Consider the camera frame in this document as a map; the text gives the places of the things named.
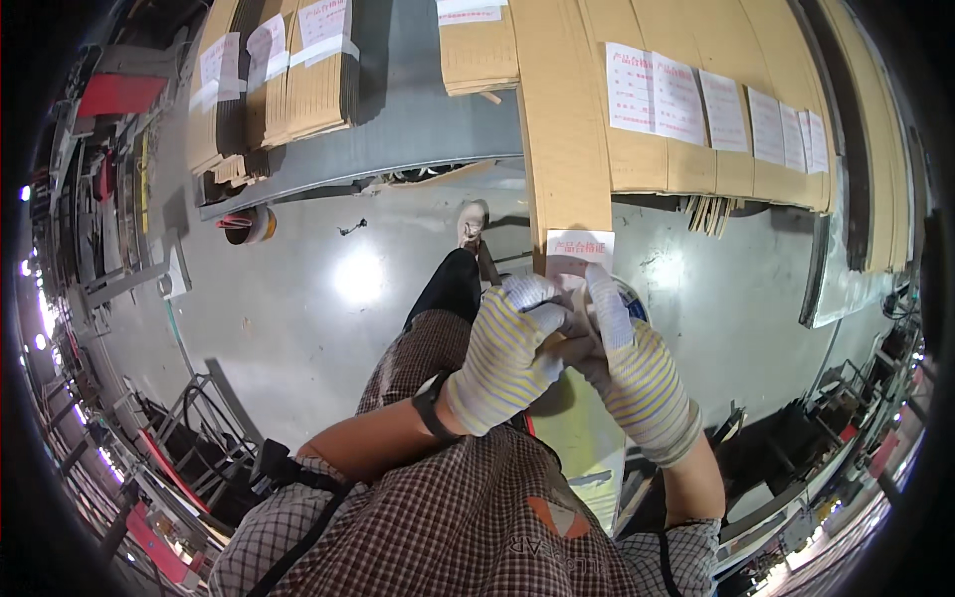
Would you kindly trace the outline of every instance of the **forearm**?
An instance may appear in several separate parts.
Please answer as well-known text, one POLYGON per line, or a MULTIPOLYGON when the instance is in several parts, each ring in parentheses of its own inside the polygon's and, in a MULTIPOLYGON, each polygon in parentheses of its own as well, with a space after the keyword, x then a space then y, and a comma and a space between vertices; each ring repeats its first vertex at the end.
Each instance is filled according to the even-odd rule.
MULTIPOLYGON (((435 411, 449 431, 466 433, 448 409, 444 388, 435 411)), ((346 478, 368 483, 426 454, 439 443, 407 398, 332 425, 302 446, 297 456, 317 456, 346 478)))
POLYGON ((663 469, 667 494, 667 527, 689 519, 721 519, 726 492, 716 457, 702 433, 686 456, 663 469))

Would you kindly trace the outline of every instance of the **hand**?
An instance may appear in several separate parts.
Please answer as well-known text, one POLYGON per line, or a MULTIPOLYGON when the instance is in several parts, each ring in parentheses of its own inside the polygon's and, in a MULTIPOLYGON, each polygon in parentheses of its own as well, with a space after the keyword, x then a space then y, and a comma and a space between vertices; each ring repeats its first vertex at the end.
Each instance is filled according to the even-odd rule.
POLYGON ((584 277, 606 358, 594 351, 580 355, 581 347, 592 348, 589 338, 567 341, 561 354, 597 390, 644 456, 662 467, 672 466, 700 433, 699 407, 687 396, 663 338, 646 322, 630 320, 606 270, 591 265, 584 277))
POLYGON ((469 434, 483 436, 557 381, 563 361, 538 348, 554 331, 571 332, 573 312, 551 302, 559 295, 541 276, 510 277, 484 293, 464 365, 445 382, 448 406, 469 434))

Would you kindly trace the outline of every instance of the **checkered apron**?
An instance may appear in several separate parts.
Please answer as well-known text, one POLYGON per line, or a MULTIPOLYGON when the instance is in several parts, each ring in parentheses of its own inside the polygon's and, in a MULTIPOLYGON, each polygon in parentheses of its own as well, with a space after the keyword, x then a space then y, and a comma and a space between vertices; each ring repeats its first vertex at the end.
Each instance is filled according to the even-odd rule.
MULTIPOLYGON (((425 311, 388 349, 358 413, 457 369, 470 326, 425 311)), ((633 595, 632 574, 538 440, 501 425, 349 498, 272 595, 633 595)))

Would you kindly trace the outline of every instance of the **plaid shirt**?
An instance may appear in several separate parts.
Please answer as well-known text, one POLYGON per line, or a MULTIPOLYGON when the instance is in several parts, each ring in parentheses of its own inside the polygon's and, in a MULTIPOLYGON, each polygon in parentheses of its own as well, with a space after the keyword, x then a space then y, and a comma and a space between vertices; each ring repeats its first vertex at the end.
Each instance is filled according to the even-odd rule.
MULTIPOLYGON (((375 369, 358 412, 414 394, 459 367, 470 326, 415 317, 375 369)), ((311 470, 343 480, 320 458, 311 470)), ((318 519, 330 493, 293 484, 253 508, 220 555, 213 595, 246 595, 318 519)), ((712 595, 719 520, 618 543, 539 440, 500 425, 358 483, 272 595, 712 595)))

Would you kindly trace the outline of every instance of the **black wristband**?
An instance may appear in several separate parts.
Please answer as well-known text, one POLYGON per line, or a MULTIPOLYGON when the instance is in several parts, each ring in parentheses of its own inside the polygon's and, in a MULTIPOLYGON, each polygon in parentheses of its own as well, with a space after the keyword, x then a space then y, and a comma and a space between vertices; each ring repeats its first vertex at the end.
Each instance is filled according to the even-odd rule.
POLYGON ((444 423, 437 417, 437 412, 435 411, 437 395, 441 391, 441 386, 444 385, 444 382, 450 375, 450 371, 442 371, 435 377, 435 381, 432 382, 431 387, 412 398, 412 405, 414 409, 418 411, 421 422, 424 423, 424 426, 431 432, 431 435, 445 442, 460 439, 458 434, 452 433, 444 426, 444 423))

